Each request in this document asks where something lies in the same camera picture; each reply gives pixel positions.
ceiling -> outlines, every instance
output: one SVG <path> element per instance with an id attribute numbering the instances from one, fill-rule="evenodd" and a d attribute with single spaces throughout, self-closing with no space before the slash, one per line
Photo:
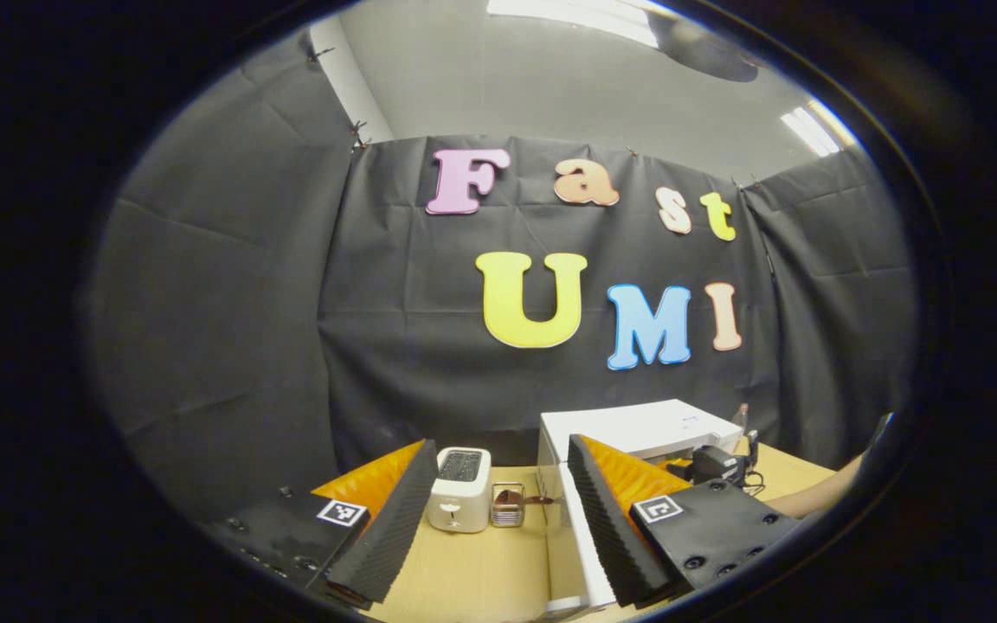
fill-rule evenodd
<path id="1" fill-rule="evenodd" d="M 761 68 L 712 78 L 656 48 L 486 0 L 367 0 L 340 13 L 395 138 L 559 138 L 660 157 L 738 182 L 816 158 L 780 117 L 811 99 Z"/>

table surface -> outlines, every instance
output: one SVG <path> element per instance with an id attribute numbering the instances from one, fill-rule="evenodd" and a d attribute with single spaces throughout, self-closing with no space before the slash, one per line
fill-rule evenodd
<path id="1" fill-rule="evenodd" d="M 741 446 L 737 452 L 744 453 Z M 833 473 L 763 443 L 756 470 L 765 484 L 758 500 L 807 489 Z M 536 466 L 496 466 L 492 474 L 494 480 L 523 482 L 526 496 L 538 494 Z M 545 516 L 541 506 L 531 504 L 521 528 L 488 525 L 475 535 L 437 530 L 423 517 L 387 599 L 365 614 L 389 623 L 516 623 L 536 619 L 548 600 Z M 636 612 L 612 604 L 579 622 L 613 622 Z"/>

black fabric backdrop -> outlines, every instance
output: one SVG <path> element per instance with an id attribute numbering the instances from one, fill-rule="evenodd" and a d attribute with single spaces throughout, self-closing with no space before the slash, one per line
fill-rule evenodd
<path id="1" fill-rule="evenodd" d="M 178 114 L 127 178 L 82 303 L 98 390 L 142 466 L 193 517 L 317 485 L 420 437 L 537 458 L 539 414 L 680 398 L 827 466 L 906 394 L 917 299 L 901 222 L 863 155 L 740 190 L 628 151 L 534 138 L 411 138 L 356 150 L 299 32 Z M 428 215 L 439 149 L 503 147 L 472 215 Z M 614 206 L 563 204 L 561 159 L 609 170 Z M 658 186 L 693 230 L 668 232 Z M 736 239 L 698 197 L 732 206 Z M 578 253 L 582 322 L 548 350 L 488 334 L 479 254 L 526 253 L 526 315 L 555 306 L 549 253 Z M 736 288 L 739 350 L 713 350 L 705 285 Z M 614 371 L 606 290 L 691 291 L 688 362 Z"/>

person's arm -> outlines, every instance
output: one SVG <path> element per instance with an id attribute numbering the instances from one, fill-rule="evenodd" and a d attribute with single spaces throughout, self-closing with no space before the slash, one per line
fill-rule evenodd
<path id="1" fill-rule="evenodd" d="M 788 496 L 768 500 L 764 503 L 788 517 L 795 517 L 795 519 L 802 519 L 812 512 L 830 508 L 852 486 L 852 480 L 856 476 L 856 470 L 859 469 L 859 462 L 863 457 L 864 454 L 860 454 L 833 476 L 811 486 L 810 489 L 804 489 L 798 493 L 791 493 Z"/>

foam letter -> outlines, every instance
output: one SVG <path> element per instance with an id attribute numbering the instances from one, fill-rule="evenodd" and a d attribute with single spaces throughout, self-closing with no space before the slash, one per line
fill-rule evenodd
<path id="1" fill-rule="evenodd" d="M 506 150 L 440 150 L 433 157 L 441 162 L 436 180 L 436 197 L 426 206 L 430 214 L 471 214 L 479 209 L 468 185 L 474 185 L 481 195 L 491 192 L 495 184 L 495 169 L 510 166 Z M 478 169 L 472 169 L 473 162 Z"/>
<path id="2" fill-rule="evenodd" d="M 713 348 L 734 350 L 741 344 L 741 334 L 736 332 L 736 319 L 733 318 L 733 286 L 709 284 L 707 294 L 713 300 L 713 323 L 717 327 Z"/>
<path id="3" fill-rule="evenodd" d="M 669 232 L 687 234 L 691 230 L 691 217 L 687 215 L 687 202 L 677 190 L 660 186 L 656 189 L 656 202 L 660 204 L 660 220 Z"/>
<path id="4" fill-rule="evenodd" d="M 597 162 L 589 159 L 565 159 L 556 166 L 556 173 L 561 174 L 561 177 L 553 184 L 553 190 L 556 196 L 566 202 L 614 205 L 621 198 L 614 186 L 610 185 L 610 174 Z"/>
<path id="5" fill-rule="evenodd" d="M 721 200 L 718 193 L 709 193 L 699 197 L 699 202 L 707 206 L 707 215 L 710 217 L 710 228 L 713 235 L 724 241 L 731 241 L 736 238 L 736 230 L 725 223 L 725 217 L 729 216 L 732 209 L 729 204 Z"/>
<path id="6" fill-rule="evenodd" d="M 545 256 L 556 273 L 556 315 L 538 323 L 522 307 L 522 273 L 533 264 L 521 253 L 483 253 L 475 267 L 483 272 L 483 322 L 499 342 L 516 348 L 549 348 L 573 336 L 579 328 L 582 297 L 579 273 L 587 259 L 574 253 Z"/>
<path id="7" fill-rule="evenodd" d="M 606 291 L 607 299 L 617 309 L 618 330 L 614 354 L 606 360 L 611 370 L 626 370 L 636 366 L 634 342 L 640 347 L 645 363 L 652 363 L 660 346 L 661 363 L 683 363 L 690 359 L 687 348 L 687 303 L 689 289 L 670 286 L 660 297 L 656 316 L 639 287 L 629 284 L 613 286 Z"/>

